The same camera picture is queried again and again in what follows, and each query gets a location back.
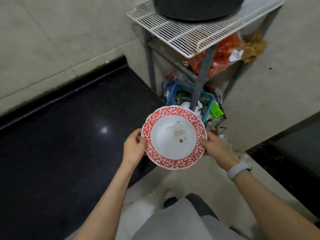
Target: hand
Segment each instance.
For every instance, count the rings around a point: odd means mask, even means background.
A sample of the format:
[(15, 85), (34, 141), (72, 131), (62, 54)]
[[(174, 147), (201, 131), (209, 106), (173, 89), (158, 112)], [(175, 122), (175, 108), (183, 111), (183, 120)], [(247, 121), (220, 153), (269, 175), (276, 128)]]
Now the hand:
[(141, 160), (147, 142), (145, 138), (138, 136), (139, 133), (141, 129), (136, 129), (124, 142), (122, 163), (136, 167)]
[(206, 148), (207, 154), (214, 158), (218, 166), (228, 172), (239, 161), (226, 151), (219, 137), (208, 130), (207, 135), (208, 140), (200, 138), (201, 144)]

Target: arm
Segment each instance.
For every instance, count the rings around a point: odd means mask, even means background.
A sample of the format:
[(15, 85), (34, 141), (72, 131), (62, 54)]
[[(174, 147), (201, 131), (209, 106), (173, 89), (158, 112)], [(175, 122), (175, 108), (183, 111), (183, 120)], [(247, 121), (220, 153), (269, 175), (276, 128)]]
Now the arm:
[(114, 240), (131, 175), (141, 160), (146, 140), (135, 130), (125, 141), (122, 163), (106, 192), (94, 207), (74, 240)]
[[(222, 169), (229, 171), (239, 163), (238, 160), (223, 148), (218, 137), (209, 131), (207, 133), (208, 141), (201, 139), (202, 145)], [(274, 196), (249, 171), (238, 173), (234, 183), (268, 239), (320, 239), (320, 230), (316, 226)]]

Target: red plastic bag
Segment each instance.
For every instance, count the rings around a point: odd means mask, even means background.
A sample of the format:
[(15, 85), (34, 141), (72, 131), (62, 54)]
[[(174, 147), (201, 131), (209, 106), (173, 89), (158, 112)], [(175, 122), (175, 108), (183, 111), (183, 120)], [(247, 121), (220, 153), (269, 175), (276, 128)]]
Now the red plastic bag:
[[(233, 52), (233, 49), (237, 47), (239, 43), (239, 37), (237, 33), (226, 37), (225, 39), (221, 40), (217, 44), (217, 51), (214, 55), (212, 61), (212, 68), (208, 73), (208, 77), (212, 77), (217, 75), (218, 73), (224, 71), (229, 66), (229, 57)], [(202, 66), (202, 61), (205, 57), (205, 51), (197, 54), (196, 56), (192, 57), (188, 60), (188, 63), (192, 67), (193, 71), (199, 75), (200, 69)]]

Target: wire rack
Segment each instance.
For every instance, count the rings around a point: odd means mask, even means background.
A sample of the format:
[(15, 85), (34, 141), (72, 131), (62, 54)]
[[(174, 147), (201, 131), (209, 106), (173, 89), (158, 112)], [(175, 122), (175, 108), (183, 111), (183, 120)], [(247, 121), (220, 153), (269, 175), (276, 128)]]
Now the wire rack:
[(137, 5), (127, 15), (186, 58), (191, 58), (244, 26), (278, 8), (284, 0), (244, 0), (239, 12), (208, 24), (182, 24), (155, 12), (153, 0)]

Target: white fitness tracker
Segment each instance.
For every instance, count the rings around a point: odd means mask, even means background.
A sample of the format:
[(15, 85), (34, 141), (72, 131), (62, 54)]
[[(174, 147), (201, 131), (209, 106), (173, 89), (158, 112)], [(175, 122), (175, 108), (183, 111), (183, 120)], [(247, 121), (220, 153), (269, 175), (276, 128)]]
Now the white fitness tracker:
[(234, 165), (226, 175), (231, 181), (233, 181), (234, 177), (238, 173), (246, 169), (249, 170), (250, 172), (252, 170), (252, 166), (248, 162), (242, 161), (242, 162), (239, 162), (237, 165)]

